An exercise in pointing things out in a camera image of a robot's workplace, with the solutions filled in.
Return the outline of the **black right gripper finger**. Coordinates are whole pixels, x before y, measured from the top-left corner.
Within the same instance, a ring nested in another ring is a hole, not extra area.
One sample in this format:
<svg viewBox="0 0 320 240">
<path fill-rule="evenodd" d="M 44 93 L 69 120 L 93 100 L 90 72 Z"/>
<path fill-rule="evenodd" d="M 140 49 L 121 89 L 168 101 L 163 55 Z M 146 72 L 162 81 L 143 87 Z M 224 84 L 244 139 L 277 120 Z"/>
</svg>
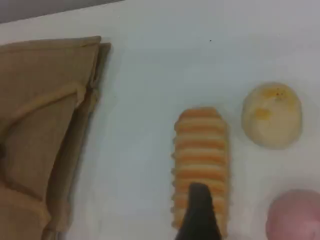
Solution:
<svg viewBox="0 0 320 240">
<path fill-rule="evenodd" d="M 176 240 L 221 240 L 214 213 L 213 199 L 207 185 L 193 182 L 188 188 L 188 206 Z"/>
</svg>

